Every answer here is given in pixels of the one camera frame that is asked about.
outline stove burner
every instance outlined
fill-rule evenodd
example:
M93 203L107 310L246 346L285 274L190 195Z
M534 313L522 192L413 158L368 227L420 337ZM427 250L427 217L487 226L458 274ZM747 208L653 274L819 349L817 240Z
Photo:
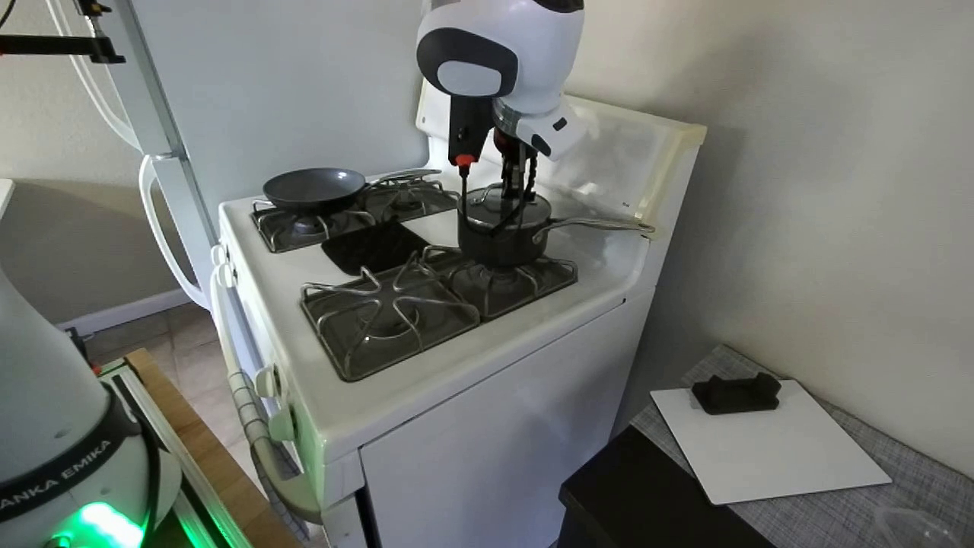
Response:
M416 257L347 285L305 285L302 310L341 380L364 380L479 326L479 306L450 296Z
M460 250L427 246L394 271L305 285L302 310L337 377L354 382L576 281L576 269L555 257L493 271Z
M458 208L458 195L445 192L441 183L423 179L427 172L401 172L373 183L361 199L337 213L294 213L294 210L253 210L253 226L258 227L271 253L285 253L310 243L331 240L337 234L364 232L380 222L407 222Z

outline floor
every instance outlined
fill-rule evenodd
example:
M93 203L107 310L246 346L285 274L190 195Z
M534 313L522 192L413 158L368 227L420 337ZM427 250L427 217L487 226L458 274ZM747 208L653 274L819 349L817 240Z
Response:
M93 361L147 346L155 366L179 385L241 469L256 479L251 446L226 382L226 366L211 313L187 305L83 337Z

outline black frying pan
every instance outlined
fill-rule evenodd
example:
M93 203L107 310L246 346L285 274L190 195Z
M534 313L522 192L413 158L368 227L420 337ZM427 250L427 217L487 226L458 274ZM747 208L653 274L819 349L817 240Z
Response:
M345 166L291 170L266 183L273 208L298 213L334 213L356 201L365 175Z

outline green light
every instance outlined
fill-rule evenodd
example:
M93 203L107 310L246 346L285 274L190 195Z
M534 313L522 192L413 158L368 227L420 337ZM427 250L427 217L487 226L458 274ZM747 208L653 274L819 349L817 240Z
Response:
M107 501L72 510L52 534L52 545L80 548L136 548L143 528Z

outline white wall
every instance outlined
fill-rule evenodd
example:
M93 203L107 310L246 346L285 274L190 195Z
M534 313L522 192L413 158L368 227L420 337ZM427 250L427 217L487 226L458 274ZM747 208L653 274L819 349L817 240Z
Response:
M625 417L715 342L974 474L974 4L599 0L572 90L711 126Z
M54 27L44 0L21 0L3 32ZM97 119L68 58L0 58L0 175L18 179L0 264L50 320L175 289L136 203L136 153Z

